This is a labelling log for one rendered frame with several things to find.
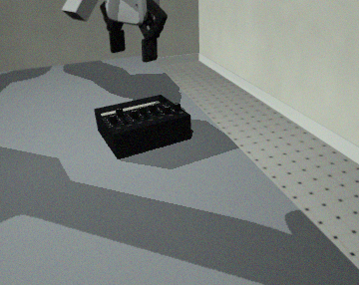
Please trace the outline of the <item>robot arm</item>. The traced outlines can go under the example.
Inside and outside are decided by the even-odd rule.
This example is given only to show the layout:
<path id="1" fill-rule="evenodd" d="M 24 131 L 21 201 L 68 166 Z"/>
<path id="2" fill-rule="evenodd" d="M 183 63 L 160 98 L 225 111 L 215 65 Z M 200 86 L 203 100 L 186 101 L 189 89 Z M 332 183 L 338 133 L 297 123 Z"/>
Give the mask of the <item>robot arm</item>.
<path id="1" fill-rule="evenodd" d="M 88 21 L 99 0 L 67 0 L 62 11 L 71 18 Z"/>

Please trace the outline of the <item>black lighting desk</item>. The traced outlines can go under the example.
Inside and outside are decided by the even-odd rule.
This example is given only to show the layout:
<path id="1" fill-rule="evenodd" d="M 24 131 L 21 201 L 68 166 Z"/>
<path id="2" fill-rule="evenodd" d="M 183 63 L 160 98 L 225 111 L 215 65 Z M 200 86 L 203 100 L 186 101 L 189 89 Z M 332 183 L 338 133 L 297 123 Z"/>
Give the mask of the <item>black lighting desk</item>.
<path id="1" fill-rule="evenodd" d="M 191 139 L 190 114 L 162 95 L 94 109 L 116 158 Z"/>

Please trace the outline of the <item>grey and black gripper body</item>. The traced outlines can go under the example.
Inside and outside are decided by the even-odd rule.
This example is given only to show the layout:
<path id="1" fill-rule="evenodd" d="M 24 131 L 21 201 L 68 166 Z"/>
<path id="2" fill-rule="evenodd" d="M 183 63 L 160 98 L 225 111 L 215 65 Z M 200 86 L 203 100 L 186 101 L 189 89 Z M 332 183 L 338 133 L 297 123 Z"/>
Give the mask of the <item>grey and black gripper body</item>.
<path id="1" fill-rule="evenodd" d="M 105 0 L 108 17 L 116 22 L 140 26 L 148 18 L 147 0 Z"/>

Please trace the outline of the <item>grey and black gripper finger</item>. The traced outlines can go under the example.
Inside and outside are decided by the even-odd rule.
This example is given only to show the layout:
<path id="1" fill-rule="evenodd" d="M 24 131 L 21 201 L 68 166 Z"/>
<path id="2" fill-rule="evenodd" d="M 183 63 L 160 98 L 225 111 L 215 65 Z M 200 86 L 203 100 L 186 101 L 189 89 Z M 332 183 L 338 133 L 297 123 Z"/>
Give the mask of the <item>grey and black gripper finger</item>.
<path id="1" fill-rule="evenodd" d="M 168 18 L 167 13 L 154 0 L 147 0 L 147 9 L 149 10 L 148 18 L 139 26 L 145 38 L 142 39 L 142 58 L 145 63 L 158 58 L 157 38 L 164 29 Z M 155 16 L 155 22 L 150 12 Z M 147 26 L 150 27 L 150 30 L 148 30 Z"/>
<path id="2" fill-rule="evenodd" d="M 101 4 L 100 8 L 104 16 L 104 21 L 107 24 L 107 30 L 111 31 L 109 32 L 111 52 L 118 53 L 125 51 L 125 33 L 124 30 L 121 30 L 124 23 L 116 22 L 108 18 L 105 1 Z"/>

